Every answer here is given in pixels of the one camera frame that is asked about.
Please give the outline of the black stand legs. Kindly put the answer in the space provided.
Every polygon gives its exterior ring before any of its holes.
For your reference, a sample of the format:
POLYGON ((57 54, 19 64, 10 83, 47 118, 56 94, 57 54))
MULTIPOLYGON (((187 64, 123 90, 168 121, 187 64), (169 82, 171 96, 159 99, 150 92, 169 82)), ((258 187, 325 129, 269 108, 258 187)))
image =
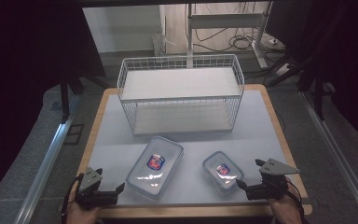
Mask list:
POLYGON ((65 123, 70 117, 68 90, 71 90, 75 95, 81 95, 84 92, 84 86, 79 77, 63 73, 61 75, 60 89, 62 99, 62 123, 65 123))
POLYGON ((307 91, 311 84, 314 84, 313 109, 320 120, 324 120, 323 97, 324 91, 324 66, 318 63, 316 59, 308 60, 304 63, 304 71, 297 87, 300 91, 307 91))

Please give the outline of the white metal stand frame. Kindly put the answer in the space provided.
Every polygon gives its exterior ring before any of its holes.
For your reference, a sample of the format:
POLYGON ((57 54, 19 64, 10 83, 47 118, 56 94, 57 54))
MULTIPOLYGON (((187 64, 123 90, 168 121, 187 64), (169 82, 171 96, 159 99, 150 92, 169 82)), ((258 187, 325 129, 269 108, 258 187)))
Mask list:
POLYGON ((257 28, 258 33, 251 42, 252 50, 261 69, 268 67, 261 53, 262 35, 269 18, 272 2, 269 1, 261 13, 200 15, 192 13, 192 4, 187 5, 187 49, 186 55, 193 55, 193 30, 217 28, 257 28))

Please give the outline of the small clear lidded food container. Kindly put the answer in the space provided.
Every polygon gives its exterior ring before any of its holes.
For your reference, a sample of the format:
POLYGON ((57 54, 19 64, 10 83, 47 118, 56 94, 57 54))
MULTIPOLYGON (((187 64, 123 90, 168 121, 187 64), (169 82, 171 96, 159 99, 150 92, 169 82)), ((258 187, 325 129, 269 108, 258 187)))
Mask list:
POLYGON ((202 162, 202 167, 212 184, 222 193, 237 187, 237 180, 244 179, 242 169, 223 151, 215 151, 202 162))

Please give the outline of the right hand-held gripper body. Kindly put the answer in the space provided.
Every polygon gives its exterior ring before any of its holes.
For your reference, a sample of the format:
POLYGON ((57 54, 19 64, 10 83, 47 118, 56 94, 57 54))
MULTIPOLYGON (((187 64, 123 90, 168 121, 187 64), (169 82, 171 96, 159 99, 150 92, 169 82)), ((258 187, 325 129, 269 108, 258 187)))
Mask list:
POLYGON ((261 183, 248 186, 246 195, 249 200, 276 199, 280 200, 288 190, 286 175, 299 174, 297 168, 274 159, 268 159, 259 167, 261 183))

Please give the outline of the white power strip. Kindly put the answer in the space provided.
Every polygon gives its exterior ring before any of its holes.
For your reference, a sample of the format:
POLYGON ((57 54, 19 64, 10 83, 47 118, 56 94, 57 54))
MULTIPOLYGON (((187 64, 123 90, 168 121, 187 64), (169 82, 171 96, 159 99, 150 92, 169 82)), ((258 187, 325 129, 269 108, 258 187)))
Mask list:
POLYGON ((287 73, 289 70, 291 70, 293 66, 290 63, 285 63, 281 68, 279 68, 276 71, 276 75, 278 77, 282 76, 283 74, 287 73))

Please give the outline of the light blue table mat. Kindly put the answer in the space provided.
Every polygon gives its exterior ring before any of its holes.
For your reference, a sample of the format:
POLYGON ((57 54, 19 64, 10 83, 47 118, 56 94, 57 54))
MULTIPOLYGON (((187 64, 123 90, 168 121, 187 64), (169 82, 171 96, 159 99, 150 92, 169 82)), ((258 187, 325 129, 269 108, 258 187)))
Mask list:
MULTIPOLYGON (((103 170, 101 190, 113 190, 126 182, 152 137, 132 133, 117 96, 108 97, 103 112, 88 166, 103 170)), ((120 205, 248 203, 242 189, 220 192, 207 177, 203 161, 216 151, 226 153, 242 169, 244 182, 249 186, 261 179, 257 159, 289 162, 260 91, 244 93, 236 123, 229 133, 165 133, 163 137, 184 149, 168 187, 161 196, 151 199, 127 185, 118 196, 120 205)))

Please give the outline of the person's right hand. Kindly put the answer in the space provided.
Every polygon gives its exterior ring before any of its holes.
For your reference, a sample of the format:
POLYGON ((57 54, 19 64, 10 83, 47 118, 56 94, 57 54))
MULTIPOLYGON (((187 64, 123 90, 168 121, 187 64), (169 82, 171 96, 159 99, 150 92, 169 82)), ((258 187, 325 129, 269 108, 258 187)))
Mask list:
POLYGON ((268 199, 273 224, 302 224, 301 215, 294 199, 284 195, 280 200, 268 199))

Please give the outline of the aluminium rail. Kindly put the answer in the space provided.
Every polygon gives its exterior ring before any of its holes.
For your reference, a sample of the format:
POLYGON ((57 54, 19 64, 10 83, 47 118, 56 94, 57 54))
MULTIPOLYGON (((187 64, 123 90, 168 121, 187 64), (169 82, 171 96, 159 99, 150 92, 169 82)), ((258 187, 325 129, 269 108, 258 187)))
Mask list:
POLYGON ((335 161, 338 170, 343 175, 345 182, 347 183, 355 201, 358 203, 358 178, 355 172, 352 170, 350 164, 345 158, 343 152, 337 144, 337 141, 331 134, 325 122, 321 120, 317 113, 314 111, 311 97, 304 92, 300 92, 299 95, 303 99, 305 107, 310 113, 310 117, 315 123, 315 126, 317 127, 319 133, 321 134, 321 137, 324 140, 328 151, 332 155, 332 158, 335 161))
POLYGON ((43 189, 47 184, 48 177, 52 171, 55 161, 61 151, 63 141, 72 124, 71 120, 59 125, 53 139, 48 147, 48 151, 43 159, 34 181, 21 205, 21 209, 17 214, 14 224, 29 224, 40 200, 43 189))

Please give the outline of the large clear lidded food container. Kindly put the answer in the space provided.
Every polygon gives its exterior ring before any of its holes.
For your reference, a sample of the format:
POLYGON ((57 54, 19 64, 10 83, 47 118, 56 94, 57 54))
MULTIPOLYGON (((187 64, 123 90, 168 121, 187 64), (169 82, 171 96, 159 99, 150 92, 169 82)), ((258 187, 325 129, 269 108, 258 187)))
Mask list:
POLYGON ((151 138, 126 177, 127 183, 146 197, 157 199, 169 185, 184 148, 161 136, 151 138))

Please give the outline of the white two-tier wire rack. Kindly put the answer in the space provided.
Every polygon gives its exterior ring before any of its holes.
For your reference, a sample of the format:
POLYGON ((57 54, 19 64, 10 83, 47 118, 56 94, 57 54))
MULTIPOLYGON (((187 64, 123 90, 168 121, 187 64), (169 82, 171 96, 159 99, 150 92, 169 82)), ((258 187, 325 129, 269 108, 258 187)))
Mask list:
POLYGON ((128 58, 117 94, 131 131, 230 132, 244 89, 233 54, 128 58))

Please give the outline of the person's left hand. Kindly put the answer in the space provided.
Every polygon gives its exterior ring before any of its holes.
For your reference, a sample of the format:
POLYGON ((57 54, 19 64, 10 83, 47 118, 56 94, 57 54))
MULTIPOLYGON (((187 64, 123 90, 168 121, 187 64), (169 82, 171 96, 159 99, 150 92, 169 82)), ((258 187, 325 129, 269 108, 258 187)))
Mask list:
POLYGON ((96 224, 101 208, 85 210, 74 201, 75 195, 73 191, 70 193, 71 202, 67 206, 65 224, 96 224))

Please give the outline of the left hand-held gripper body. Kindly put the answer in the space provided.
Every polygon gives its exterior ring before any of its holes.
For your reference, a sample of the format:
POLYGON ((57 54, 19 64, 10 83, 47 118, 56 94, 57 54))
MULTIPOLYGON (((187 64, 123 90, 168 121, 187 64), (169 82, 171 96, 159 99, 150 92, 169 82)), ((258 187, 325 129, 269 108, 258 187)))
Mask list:
POLYGON ((88 167, 80 177, 80 182, 76 187, 75 201, 86 210, 117 203, 118 195, 115 191, 99 190, 103 177, 95 171, 88 167))

